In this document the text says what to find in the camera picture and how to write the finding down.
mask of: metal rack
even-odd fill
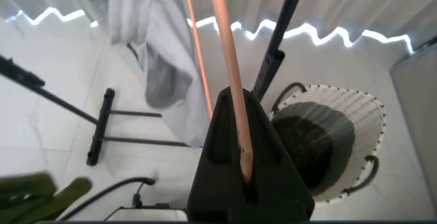
[[[296,9],[299,0],[285,0],[281,8],[281,12],[278,17],[277,25],[274,28],[270,44],[268,45],[266,54],[264,56],[263,63],[258,73],[255,85],[252,92],[259,101],[262,100],[266,90],[270,86],[276,72],[281,66],[285,53],[279,50],[279,45],[283,39],[285,30],[291,20],[291,17]],[[107,124],[110,115],[133,115],[141,117],[161,117],[158,113],[136,112],[136,111],[116,111],[111,110],[112,103],[115,97],[115,91],[108,88],[103,96],[102,107],[100,108],[100,115],[98,119],[92,117],[86,112],[74,107],[65,100],[57,97],[56,95],[48,92],[44,89],[45,82],[35,74],[22,69],[20,66],[14,64],[12,59],[5,59],[0,55],[0,74],[9,78],[15,83],[30,89],[31,91],[39,94],[40,96],[58,104],[59,106],[67,109],[68,111],[82,117],[83,119],[96,125],[94,135],[91,141],[91,147],[87,154],[87,165],[94,166],[98,162],[98,157],[102,144],[104,141],[115,141],[125,143],[144,143],[150,145],[171,145],[188,147],[186,144],[177,141],[159,141],[151,139],[136,139],[125,137],[109,137],[105,136]]]

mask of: towel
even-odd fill
[[[109,0],[109,31],[134,51],[145,101],[180,141],[201,147],[210,120],[182,0]]]

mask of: orange strip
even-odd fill
[[[226,0],[212,0],[212,4],[214,6],[218,31],[220,32],[221,46],[225,56],[227,78],[231,86],[232,103],[234,105],[237,124],[237,136],[240,144],[241,172],[244,183],[248,184],[252,179],[253,152],[234,37],[232,36]]]
[[[193,4],[191,3],[191,0],[187,0],[187,1],[188,1],[188,8],[190,10],[191,21],[193,22],[194,41],[196,42],[197,55],[199,56],[203,88],[205,89],[205,95],[206,95],[206,104],[208,106],[208,111],[210,113],[210,119],[211,119],[213,113],[212,101],[210,95],[210,88],[208,87],[208,78],[206,77],[205,63],[203,62],[202,49],[200,47],[199,33],[197,31],[197,26],[196,26],[196,17],[194,14]]]

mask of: basket handle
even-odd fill
[[[347,193],[349,195],[349,194],[354,193],[358,190],[361,190],[365,186],[369,185],[370,182],[375,178],[376,173],[378,172],[378,168],[380,167],[380,160],[376,156],[373,156],[373,155],[366,156],[366,157],[364,157],[364,159],[366,161],[373,162],[373,168],[371,169],[369,176],[367,176],[367,178],[363,182],[361,182],[361,184],[359,184],[358,186],[344,189],[343,190],[344,193]]]
[[[278,105],[279,103],[282,101],[283,97],[288,93],[289,90],[291,90],[293,87],[300,87],[300,89],[302,90],[302,92],[306,92],[307,89],[305,88],[305,86],[302,83],[292,83],[290,85],[288,85],[282,92],[281,94],[279,94],[279,97],[276,99],[276,101],[273,104],[272,107],[272,112],[276,115],[279,110],[278,110]]]

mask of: tile floor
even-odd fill
[[[0,22],[0,54],[46,81],[46,88],[74,106],[97,116],[106,88],[116,91],[113,107],[152,111],[143,101],[142,85],[109,46],[108,38],[90,28],[86,18],[61,23],[49,16],[38,26],[23,20]],[[200,31],[213,100],[228,86],[219,36],[213,27]],[[234,33],[242,82],[251,89],[270,39],[262,31],[254,41]],[[307,35],[284,40],[287,57],[262,106],[269,111],[280,91],[293,81],[325,83],[368,91],[386,105],[388,128],[380,151],[380,172],[367,188],[335,204],[317,206],[313,220],[433,219],[434,208],[425,187],[404,117],[396,99],[389,67],[406,52],[402,43],[383,45],[361,38],[352,48],[339,38],[314,46]],[[170,203],[183,208],[200,150],[108,142],[95,167],[85,164],[94,126],[10,81],[0,78],[0,175],[50,171],[59,187],[77,176],[94,183],[83,201],[124,178],[158,177],[143,187],[145,204]],[[117,116],[108,133],[114,136],[175,139],[162,120]],[[101,220],[119,206],[129,205],[133,184],[88,207],[75,219]]]

